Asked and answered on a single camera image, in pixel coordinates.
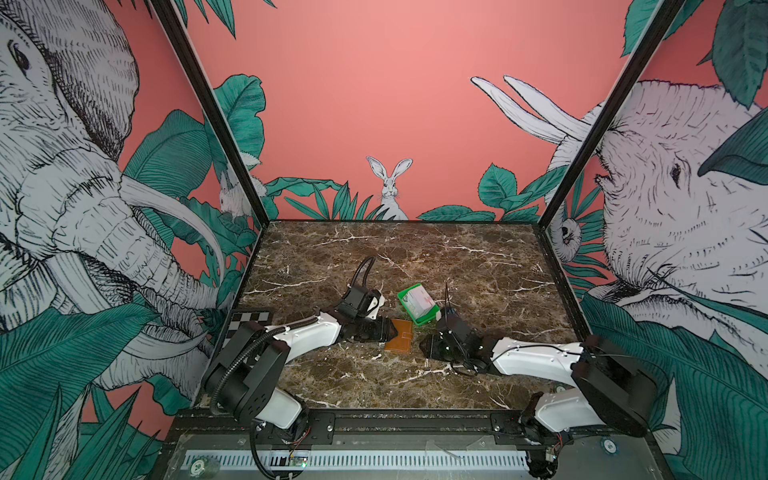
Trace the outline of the brown leather card holder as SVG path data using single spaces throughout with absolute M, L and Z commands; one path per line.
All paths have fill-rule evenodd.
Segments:
M 393 326 L 397 330 L 397 336 L 385 344 L 386 351 L 409 354 L 413 341 L 413 322 L 411 320 L 393 319 Z

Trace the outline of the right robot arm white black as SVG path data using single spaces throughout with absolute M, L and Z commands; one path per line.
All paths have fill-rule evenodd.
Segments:
M 638 361 L 598 335 L 568 344 L 536 343 L 482 335 L 453 309 L 419 344 L 429 359 L 459 366 L 470 375 L 531 376 L 565 384 L 559 393 L 533 394 L 515 435 L 533 444 L 563 441 L 576 429 L 606 427 L 643 437 L 649 430 L 657 382 Z

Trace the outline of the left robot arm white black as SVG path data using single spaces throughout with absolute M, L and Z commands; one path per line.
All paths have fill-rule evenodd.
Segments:
M 349 319 L 337 311 L 321 311 L 284 325 L 242 322 L 212 360 L 201 388 L 215 415 L 230 415 L 242 424 L 256 420 L 291 430 L 304 407 L 278 388 L 286 364 L 343 340 L 386 343 L 397 336 L 387 318 Z

